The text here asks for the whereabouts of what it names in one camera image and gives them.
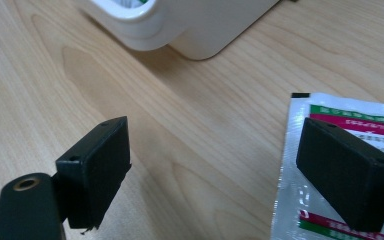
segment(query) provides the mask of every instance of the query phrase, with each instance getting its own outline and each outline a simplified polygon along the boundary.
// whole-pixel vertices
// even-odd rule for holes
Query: white container
[[[201,60],[217,54],[279,0],[75,0],[126,46],[148,51],[166,44]]]

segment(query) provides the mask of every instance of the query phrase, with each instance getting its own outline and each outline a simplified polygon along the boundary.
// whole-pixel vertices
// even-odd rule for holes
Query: light wood tabletop
[[[384,1],[282,1],[191,61],[127,49],[72,1],[0,0],[0,190],[127,116],[133,167],[68,239],[269,239],[293,92],[384,102]]]

